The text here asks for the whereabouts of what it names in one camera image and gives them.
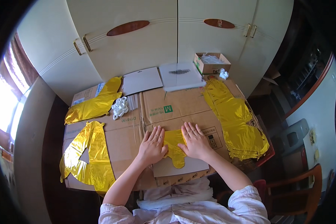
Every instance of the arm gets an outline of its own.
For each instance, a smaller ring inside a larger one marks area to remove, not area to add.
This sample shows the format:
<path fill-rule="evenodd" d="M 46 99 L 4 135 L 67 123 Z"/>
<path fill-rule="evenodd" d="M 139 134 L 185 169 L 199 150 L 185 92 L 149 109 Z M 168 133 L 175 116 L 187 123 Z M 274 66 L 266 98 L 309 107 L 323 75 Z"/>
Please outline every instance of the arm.
<path fill-rule="evenodd" d="M 184 122 L 182 133 L 187 145 L 178 144 L 178 146 L 187 156 L 201 159 L 211 165 L 231 190 L 236 191 L 248 185 L 253 185 L 241 170 L 226 161 L 210 147 L 207 138 L 198 125 L 194 127 L 190 122 Z"/>
<path fill-rule="evenodd" d="M 166 154 L 168 146 L 162 147 L 163 140 L 164 129 L 160 126 L 154 127 L 151 135 L 145 133 L 138 155 L 107 191 L 103 204 L 119 206 L 127 203 L 138 176 L 149 164 L 155 164 Z"/>

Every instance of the white cardboard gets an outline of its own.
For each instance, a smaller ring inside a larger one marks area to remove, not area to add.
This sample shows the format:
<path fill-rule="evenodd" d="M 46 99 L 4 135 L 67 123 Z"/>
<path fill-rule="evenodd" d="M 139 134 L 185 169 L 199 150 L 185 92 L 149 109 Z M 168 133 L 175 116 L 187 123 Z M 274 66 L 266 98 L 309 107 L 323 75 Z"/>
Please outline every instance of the white cardboard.
<path fill-rule="evenodd" d="M 153 176 L 165 177 L 209 169 L 209 165 L 200 159 L 193 159 L 186 156 L 184 157 L 184 161 L 184 167 L 177 169 L 173 166 L 171 158 L 163 158 L 158 163 L 153 164 Z"/>
<path fill-rule="evenodd" d="M 157 67 L 143 69 L 123 76 L 123 95 L 162 87 Z"/>
<path fill-rule="evenodd" d="M 206 85 L 193 62 L 161 65 L 159 71 L 162 77 L 163 89 L 167 92 Z"/>

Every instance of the door handle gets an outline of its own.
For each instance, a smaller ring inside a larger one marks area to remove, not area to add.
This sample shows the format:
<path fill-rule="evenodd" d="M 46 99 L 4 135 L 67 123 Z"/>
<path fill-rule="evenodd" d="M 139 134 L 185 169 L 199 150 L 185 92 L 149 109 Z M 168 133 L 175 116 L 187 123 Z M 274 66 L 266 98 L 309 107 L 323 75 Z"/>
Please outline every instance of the door handle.
<path fill-rule="evenodd" d="M 87 34 L 85 34 L 85 35 L 82 37 L 82 39 L 83 39 L 83 41 L 85 42 L 88 51 L 89 51 L 89 52 L 92 52 L 91 47 L 90 47 L 90 45 L 88 44 L 88 41 L 87 41 L 87 39 L 86 39 L 86 35 L 87 35 Z"/>
<path fill-rule="evenodd" d="M 244 34 L 244 37 L 247 37 L 250 31 L 250 23 L 246 23 L 248 25 L 248 30 L 246 32 L 246 34 Z"/>
<path fill-rule="evenodd" d="M 252 34 L 250 37 L 251 37 L 251 38 L 254 38 L 255 33 L 256 33 L 256 25 L 254 25 L 254 31 L 253 31 L 253 34 Z"/>
<path fill-rule="evenodd" d="M 76 48 L 76 51 L 78 52 L 78 55 L 82 55 L 81 54 L 81 51 L 79 50 L 79 48 L 78 48 L 78 46 L 77 46 L 77 44 L 76 44 L 76 39 L 73 41 L 73 45 L 75 46 L 75 48 Z"/>

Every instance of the wardrobe door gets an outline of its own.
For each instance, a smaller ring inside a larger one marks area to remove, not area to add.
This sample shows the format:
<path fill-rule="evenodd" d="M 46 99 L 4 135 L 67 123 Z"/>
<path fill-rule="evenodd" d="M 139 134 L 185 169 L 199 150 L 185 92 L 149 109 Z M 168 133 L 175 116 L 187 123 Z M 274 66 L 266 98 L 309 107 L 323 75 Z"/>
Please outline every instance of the wardrobe door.
<path fill-rule="evenodd" d="M 251 24 L 256 0 L 178 0 L 178 61 L 192 61 L 194 53 L 218 52 L 231 62 L 238 61 Z M 204 23 L 220 19 L 234 28 L 220 28 Z"/>
<path fill-rule="evenodd" d="M 229 72 L 246 98 L 273 61 L 289 25 L 292 8 L 293 0 L 258 1 L 242 54 Z"/>
<path fill-rule="evenodd" d="M 71 105 L 74 94 L 102 82 L 80 41 L 65 0 L 37 1 L 17 32 L 32 65 L 66 104 Z M 75 39 L 81 56 L 73 45 Z"/>
<path fill-rule="evenodd" d="M 76 30 L 81 38 L 86 37 L 86 51 L 104 81 L 177 61 L 177 1 L 67 0 L 67 3 Z M 134 30 L 135 24 L 124 28 L 124 32 L 107 36 L 117 26 L 138 20 L 149 24 L 141 22 L 140 29 Z"/>

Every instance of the cardboard box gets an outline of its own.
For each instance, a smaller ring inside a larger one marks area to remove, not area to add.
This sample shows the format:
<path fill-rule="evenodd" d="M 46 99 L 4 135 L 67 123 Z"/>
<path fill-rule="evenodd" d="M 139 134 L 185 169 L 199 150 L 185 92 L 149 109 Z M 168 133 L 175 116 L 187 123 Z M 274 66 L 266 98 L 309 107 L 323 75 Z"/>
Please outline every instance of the cardboard box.
<path fill-rule="evenodd" d="M 71 106 L 73 106 L 77 103 L 81 103 L 83 101 L 95 98 L 99 94 L 99 92 L 102 90 L 102 88 L 104 87 L 105 84 L 106 83 L 100 83 L 97 86 L 94 86 L 94 87 L 91 87 L 91 88 L 86 89 L 84 91 L 81 91 L 79 93 L 76 93 L 73 96 Z"/>
<path fill-rule="evenodd" d="M 272 88 L 271 83 L 278 85 L 278 83 L 274 81 L 274 78 L 278 78 L 279 76 L 279 71 L 274 64 L 271 64 L 249 97 L 269 95 Z"/>
<path fill-rule="evenodd" d="M 209 75 L 204 78 L 207 80 L 216 77 Z M 217 78 L 225 83 L 234 97 L 244 99 L 242 92 L 231 78 L 227 80 Z M 126 113 L 117 120 L 113 120 L 112 116 L 92 119 L 105 123 L 103 129 L 116 179 L 128 168 L 138 154 L 144 132 L 146 130 L 152 131 L 153 127 L 157 125 L 161 125 L 165 130 L 177 130 L 181 128 L 183 122 L 198 123 L 206 137 L 209 140 L 214 140 L 210 141 L 211 147 L 226 160 L 232 161 L 225 146 L 221 124 L 205 102 L 202 91 L 203 88 L 199 87 L 175 92 L 165 92 L 163 88 L 140 92 L 138 109 Z M 63 152 L 83 129 L 86 122 L 66 125 Z M 262 130 L 255 115 L 247 124 Z M 154 177 L 153 168 L 150 165 L 139 176 L 134 190 L 176 185 L 213 173 L 215 170 L 210 168 L 183 175 Z M 72 174 L 65 179 L 65 183 L 68 188 L 94 190 L 93 186 L 79 182 Z"/>
<path fill-rule="evenodd" d="M 226 72 L 229 72 L 231 64 L 223 54 L 207 53 L 207 56 L 208 55 L 216 56 L 226 64 L 204 64 L 200 59 L 200 57 L 203 56 L 203 54 L 205 53 L 196 53 L 194 55 L 194 61 L 193 61 L 201 74 L 220 74 L 221 69 L 225 69 Z"/>

